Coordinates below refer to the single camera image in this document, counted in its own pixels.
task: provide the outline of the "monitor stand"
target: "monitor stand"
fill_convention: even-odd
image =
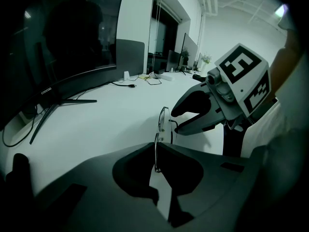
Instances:
[[[44,114],[43,118],[40,120],[37,128],[34,131],[34,134],[31,137],[30,140],[30,144],[32,144],[35,136],[38,134],[40,128],[42,127],[42,125],[44,124],[44,122],[48,119],[48,117],[50,116],[50,114],[58,107],[61,106],[63,104],[72,104],[72,103],[95,103],[97,102],[97,100],[73,100],[73,99],[60,99],[57,102],[55,102],[46,112],[46,114]]]

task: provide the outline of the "white desk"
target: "white desk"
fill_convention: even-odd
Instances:
[[[22,143],[9,149],[6,174],[12,170],[14,154],[26,155],[30,160],[32,187],[36,195],[56,178],[91,157],[153,142],[163,106],[171,111],[178,99],[199,83],[190,74],[170,74],[176,78],[175,81],[161,80],[161,85],[154,86],[142,79],[123,83],[136,84],[135,88],[109,84],[88,91],[81,97],[96,99],[97,103],[58,107],[42,126],[32,145],[29,141],[34,130]],[[151,79],[149,82],[158,83],[158,80]],[[174,119],[180,124],[193,116],[186,113]],[[24,135],[20,133],[15,136],[11,143]],[[174,144],[222,154],[223,125],[196,135],[174,136]]]

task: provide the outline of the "white ceiling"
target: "white ceiling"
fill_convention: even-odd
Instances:
[[[207,3],[203,5],[204,0],[199,1],[202,6],[205,6],[206,11],[209,12]],[[213,1],[214,0],[211,0],[211,7],[212,7],[211,13],[215,12]],[[253,20],[256,20],[258,18],[262,19],[282,32],[282,30],[277,26],[280,18],[277,15],[275,15],[276,9],[279,8],[280,6],[281,6],[280,0],[218,0],[218,7],[219,7],[218,14],[220,14],[220,8],[222,9],[223,7],[232,7],[235,9],[245,11],[252,15],[255,15]]]

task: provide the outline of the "white marker cube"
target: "white marker cube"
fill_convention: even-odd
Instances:
[[[218,59],[215,65],[246,117],[271,91],[268,62],[240,43]]]

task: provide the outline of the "coocaa logo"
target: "coocaa logo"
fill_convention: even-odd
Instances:
[[[52,88],[50,87],[50,88],[48,88],[47,90],[44,90],[43,92],[41,92],[41,94],[45,94],[46,92],[48,92],[48,91],[50,91],[50,90],[52,90]]]

